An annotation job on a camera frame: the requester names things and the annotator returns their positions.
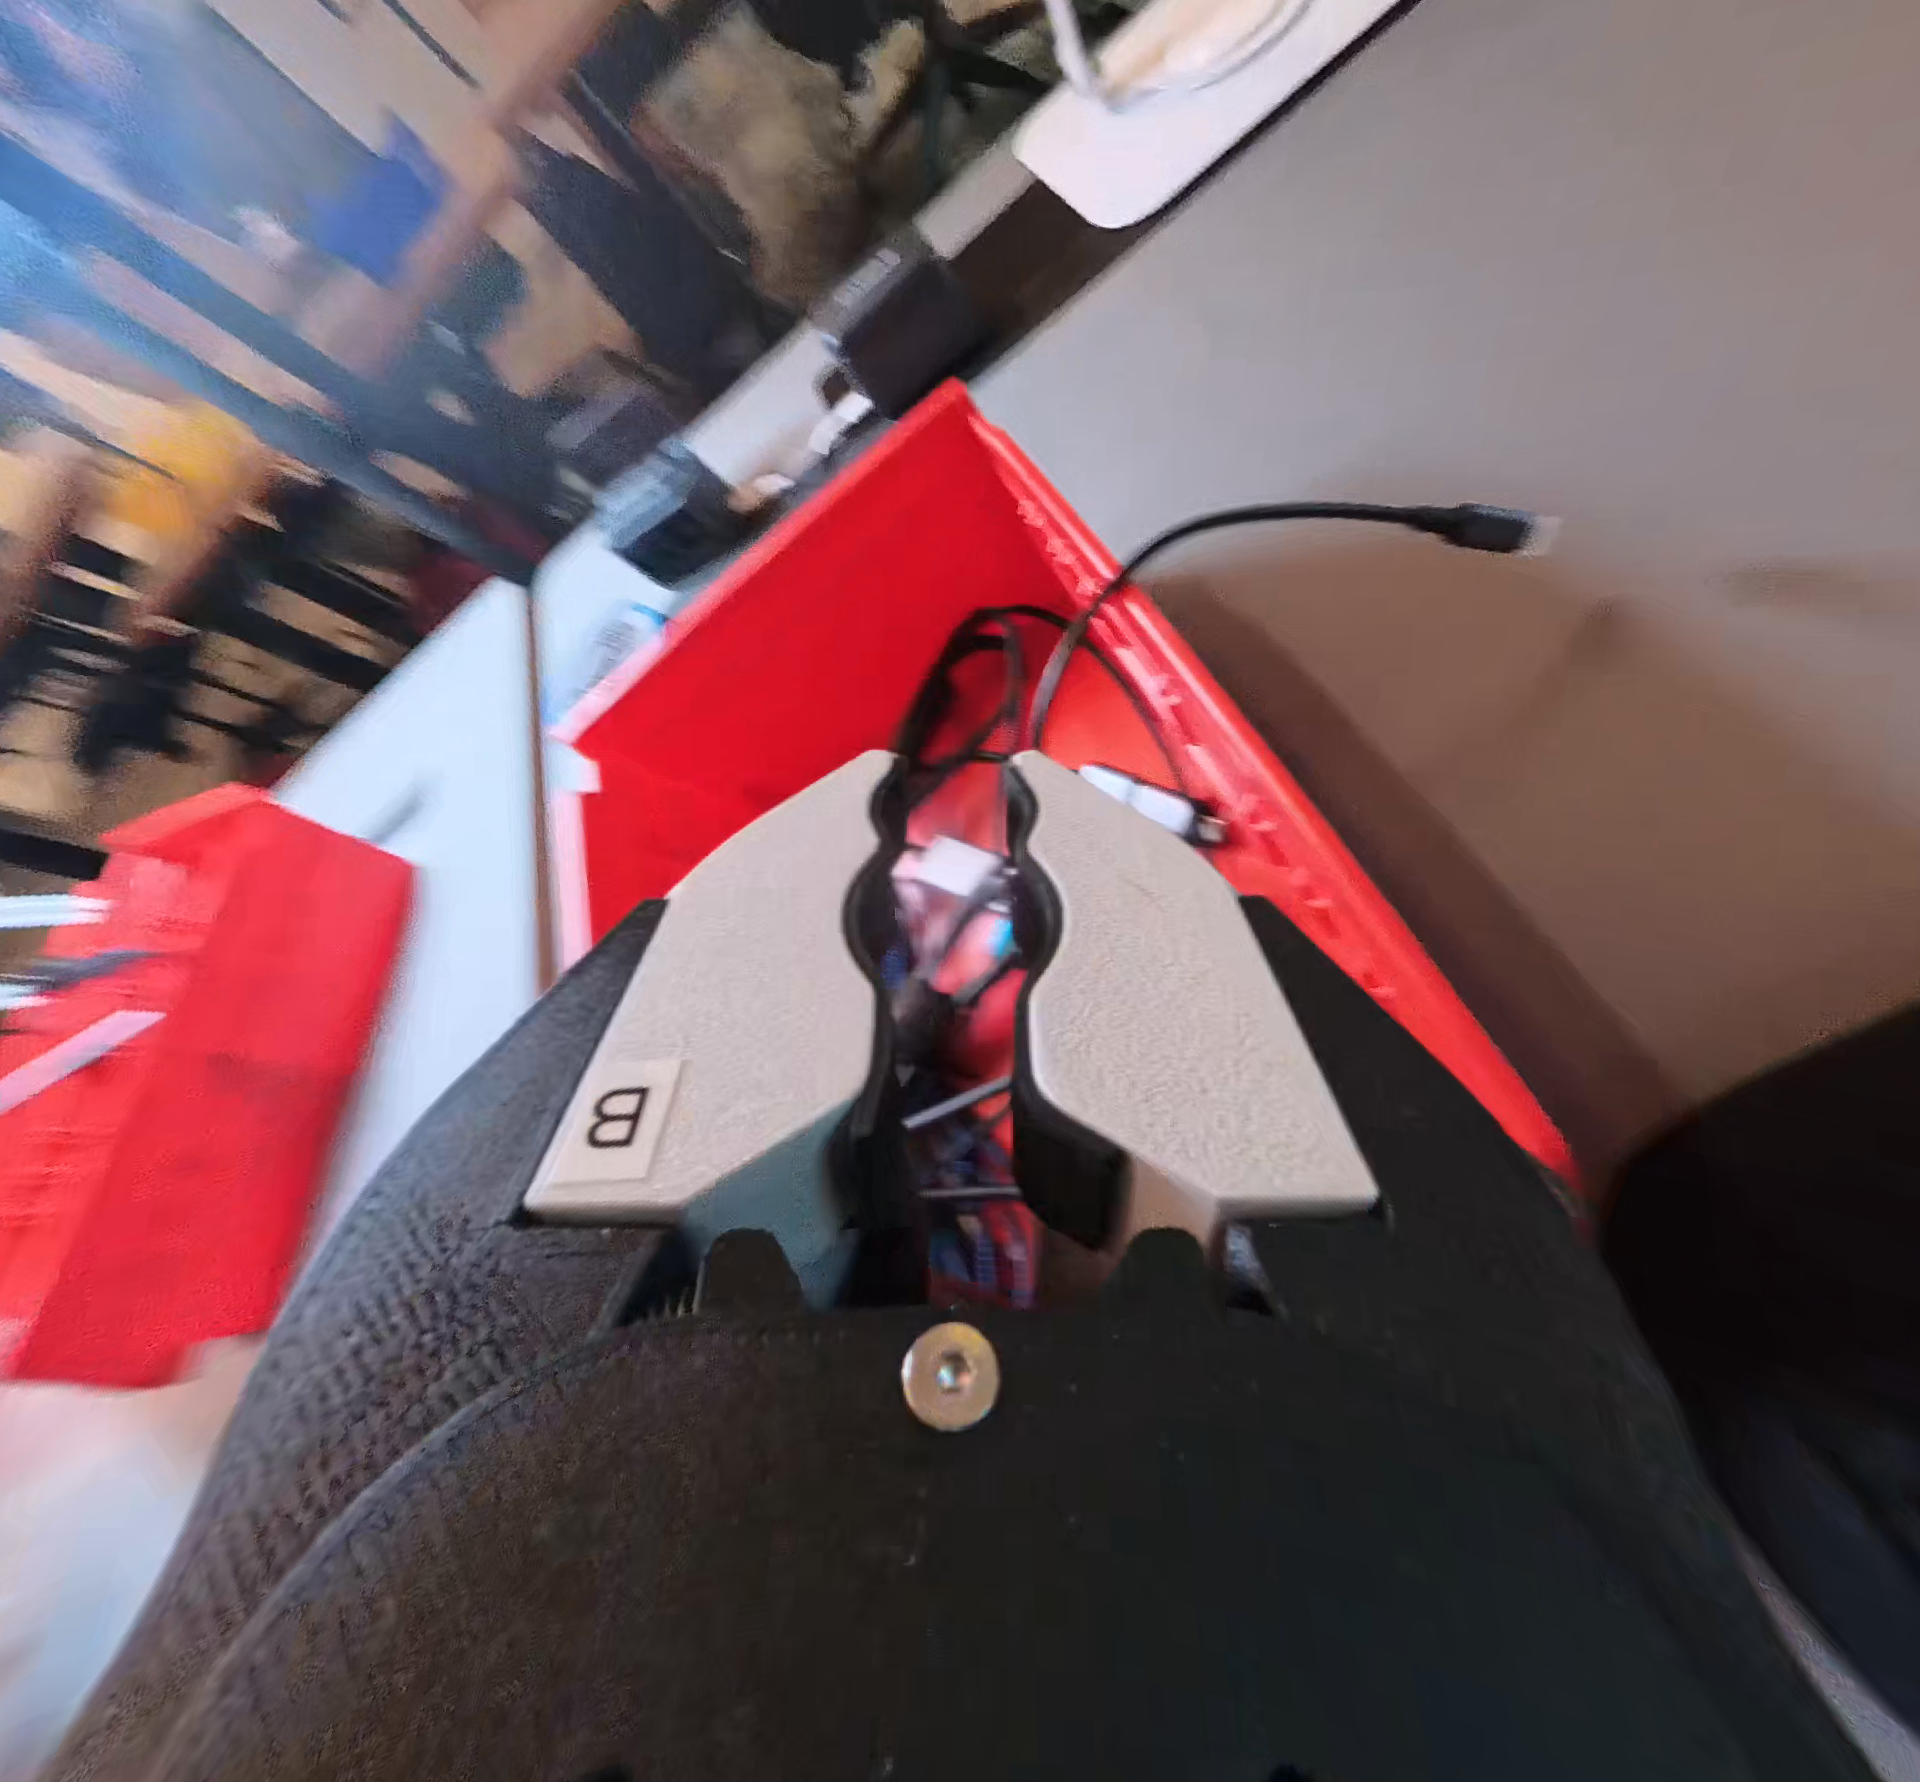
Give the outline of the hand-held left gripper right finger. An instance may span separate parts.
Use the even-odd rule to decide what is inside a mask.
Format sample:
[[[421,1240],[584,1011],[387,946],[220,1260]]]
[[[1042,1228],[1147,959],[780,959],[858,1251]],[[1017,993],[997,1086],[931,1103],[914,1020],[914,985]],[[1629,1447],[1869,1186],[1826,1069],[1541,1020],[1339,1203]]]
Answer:
[[[1089,1251],[1358,1216],[1381,1185],[1238,892],[1036,751],[1006,771],[1027,970],[1011,1113],[1024,1206]]]

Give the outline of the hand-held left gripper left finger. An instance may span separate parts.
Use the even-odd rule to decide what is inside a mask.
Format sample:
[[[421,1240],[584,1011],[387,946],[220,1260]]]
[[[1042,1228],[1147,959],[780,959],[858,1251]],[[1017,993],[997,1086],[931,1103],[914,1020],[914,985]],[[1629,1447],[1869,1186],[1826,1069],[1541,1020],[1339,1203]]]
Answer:
[[[771,1237],[811,1306],[894,1224],[891,858],[870,749],[747,824],[663,899],[522,1199],[541,1224]]]

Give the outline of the red plastic bin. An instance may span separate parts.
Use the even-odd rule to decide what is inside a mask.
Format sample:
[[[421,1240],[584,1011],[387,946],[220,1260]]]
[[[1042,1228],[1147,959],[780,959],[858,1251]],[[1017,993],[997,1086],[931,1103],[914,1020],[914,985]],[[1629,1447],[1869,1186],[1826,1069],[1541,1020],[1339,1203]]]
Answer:
[[[110,832],[4,972],[3,1376],[139,1390],[288,1292],[413,906],[229,785]]]
[[[1078,610],[1114,558],[959,384],[774,525],[659,643],[566,714],[557,737],[597,785],[550,797],[561,972],[738,828],[891,743],[936,656],[971,612]],[[1577,1267],[1573,1159],[1414,931],[1170,622],[1132,589],[1104,612],[1096,664],[1072,661],[1047,749],[1165,778],[1165,743],[1227,818],[1218,865],[1262,897],[1283,978],[1308,987],[1308,1035],[1362,1140],[1387,1147],[1383,1239],[1454,1286],[1546,1282]]]

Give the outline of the blue grey device box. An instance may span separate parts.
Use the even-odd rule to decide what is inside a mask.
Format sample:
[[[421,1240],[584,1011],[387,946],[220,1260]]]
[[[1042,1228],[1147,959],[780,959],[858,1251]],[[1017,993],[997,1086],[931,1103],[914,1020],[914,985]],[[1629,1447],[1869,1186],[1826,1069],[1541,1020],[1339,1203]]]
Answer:
[[[730,478],[672,436],[600,494],[595,530],[619,558],[680,589],[744,546],[754,513],[735,506]]]

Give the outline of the black mesh chair back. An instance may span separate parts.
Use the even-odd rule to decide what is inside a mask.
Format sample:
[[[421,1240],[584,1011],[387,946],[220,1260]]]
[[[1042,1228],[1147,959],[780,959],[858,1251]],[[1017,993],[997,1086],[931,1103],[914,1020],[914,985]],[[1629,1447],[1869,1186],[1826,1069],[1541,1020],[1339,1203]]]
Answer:
[[[1917,1006],[1668,1128],[1602,1255],[1739,1529],[1917,1731]]]

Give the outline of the dark grey box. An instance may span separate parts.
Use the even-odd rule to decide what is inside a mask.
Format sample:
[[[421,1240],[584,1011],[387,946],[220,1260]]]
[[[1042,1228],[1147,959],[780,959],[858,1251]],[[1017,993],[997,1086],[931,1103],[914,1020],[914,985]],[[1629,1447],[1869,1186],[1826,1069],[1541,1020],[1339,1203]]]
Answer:
[[[890,422],[976,365],[995,336],[953,263],[912,225],[828,290],[809,325],[848,390]]]

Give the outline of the yellow plastic bin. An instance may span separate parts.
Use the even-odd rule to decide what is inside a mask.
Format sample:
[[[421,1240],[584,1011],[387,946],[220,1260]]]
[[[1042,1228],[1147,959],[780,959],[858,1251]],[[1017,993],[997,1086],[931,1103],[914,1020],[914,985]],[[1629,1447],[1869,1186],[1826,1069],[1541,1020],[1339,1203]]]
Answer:
[[[209,403],[161,403],[123,437],[99,509],[151,546],[183,546],[244,512],[277,475],[279,455]]]

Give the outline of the white display stand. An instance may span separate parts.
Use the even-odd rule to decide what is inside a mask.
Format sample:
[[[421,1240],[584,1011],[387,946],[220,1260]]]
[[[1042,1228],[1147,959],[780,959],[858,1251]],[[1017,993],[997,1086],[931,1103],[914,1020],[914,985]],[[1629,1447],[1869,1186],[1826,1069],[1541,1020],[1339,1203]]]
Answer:
[[[1044,0],[1064,81],[1020,119],[1020,165],[1085,222],[1168,207],[1405,0],[1148,0],[1091,47]]]

